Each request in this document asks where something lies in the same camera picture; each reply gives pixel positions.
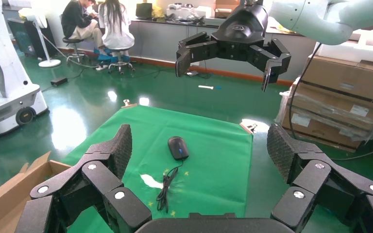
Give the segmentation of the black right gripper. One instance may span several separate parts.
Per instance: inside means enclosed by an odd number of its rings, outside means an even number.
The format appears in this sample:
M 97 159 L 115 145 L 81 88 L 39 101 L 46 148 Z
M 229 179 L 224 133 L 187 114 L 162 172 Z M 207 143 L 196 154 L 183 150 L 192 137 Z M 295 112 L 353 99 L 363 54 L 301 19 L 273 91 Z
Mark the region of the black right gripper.
M 191 63 L 212 58 L 249 62 L 264 71 L 261 90 L 276 83 L 287 72 L 291 54 L 274 38 L 264 46 L 268 13 L 261 2 L 246 2 L 238 6 L 209 36 L 201 32 L 178 42 L 175 74 L 182 77 Z

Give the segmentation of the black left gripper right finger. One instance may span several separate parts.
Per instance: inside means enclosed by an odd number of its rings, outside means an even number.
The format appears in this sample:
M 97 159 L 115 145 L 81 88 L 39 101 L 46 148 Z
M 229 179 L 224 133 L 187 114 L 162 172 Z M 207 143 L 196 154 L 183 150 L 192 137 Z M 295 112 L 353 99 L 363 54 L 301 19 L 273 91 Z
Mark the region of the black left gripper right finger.
M 337 165 L 315 144 L 292 138 L 278 124 L 268 130 L 267 150 L 289 185 L 272 219 L 299 233 L 320 205 L 351 232 L 373 233 L 372 180 Z

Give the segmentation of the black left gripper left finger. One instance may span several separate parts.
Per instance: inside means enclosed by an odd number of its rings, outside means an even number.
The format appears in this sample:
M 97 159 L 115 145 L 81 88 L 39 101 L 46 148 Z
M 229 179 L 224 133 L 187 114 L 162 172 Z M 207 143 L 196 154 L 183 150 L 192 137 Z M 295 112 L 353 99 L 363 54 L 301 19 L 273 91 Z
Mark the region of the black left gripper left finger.
M 131 127 L 123 124 L 112 139 L 91 145 L 76 165 L 30 191 L 16 232 L 65 233 L 90 207 L 113 232 L 136 232 L 152 214 L 122 181 L 131 155 Z

